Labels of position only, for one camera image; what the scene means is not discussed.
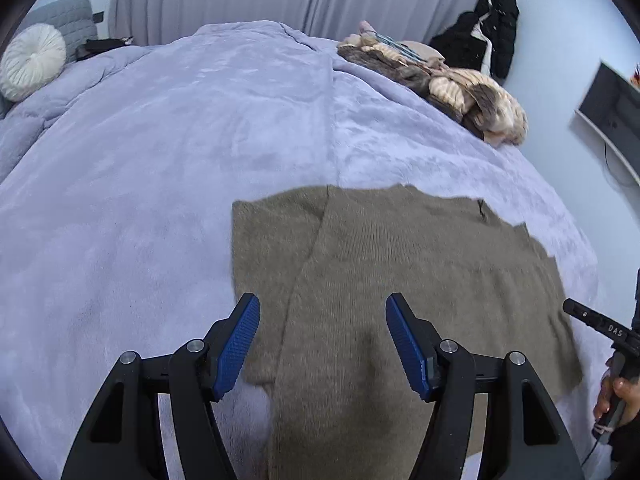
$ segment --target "sweater sleeve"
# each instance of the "sweater sleeve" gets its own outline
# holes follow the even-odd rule
[[[244,364],[250,383],[268,388],[275,379],[291,291],[316,242],[327,199],[327,186],[318,186],[233,205],[236,298],[252,292],[262,311]]]

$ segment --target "wall-mounted tv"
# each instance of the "wall-mounted tv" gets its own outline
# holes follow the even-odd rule
[[[602,136],[640,186],[640,90],[601,63],[577,113]]]

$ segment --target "human hand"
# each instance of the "human hand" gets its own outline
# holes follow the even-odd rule
[[[612,360],[607,361],[607,366],[611,366]],[[611,408],[611,394],[615,393],[620,399],[626,402],[625,412],[620,420],[620,426],[630,423],[640,412],[640,384],[633,384],[631,381],[620,377],[612,378],[609,374],[602,379],[598,402],[593,409],[593,416],[596,420],[607,413]]]

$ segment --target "black jacket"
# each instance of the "black jacket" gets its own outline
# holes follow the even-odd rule
[[[482,33],[491,40],[494,50],[491,56],[491,75],[505,79],[511,67],[516,41],[516,24],[520,11],[516,0],[478,0],[472,12],[463,12],[455,25],[439,36],[430,45],[445,57],[445,63],[458,68],[480,70],[486,43],[471,36],[474,25],[481,16],[489,13],[482,22]]]

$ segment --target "knit sweater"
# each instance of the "knit sweater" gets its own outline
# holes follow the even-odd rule
[[[386,327],[392,292],[471,352],[524,352],[555,399],[581,379],[555,261],[483,201],[307,187],[233,215],[236,293],[262,305],[244,375],[272,399],[269,478],[409,478],[433,405],[411,391]]]

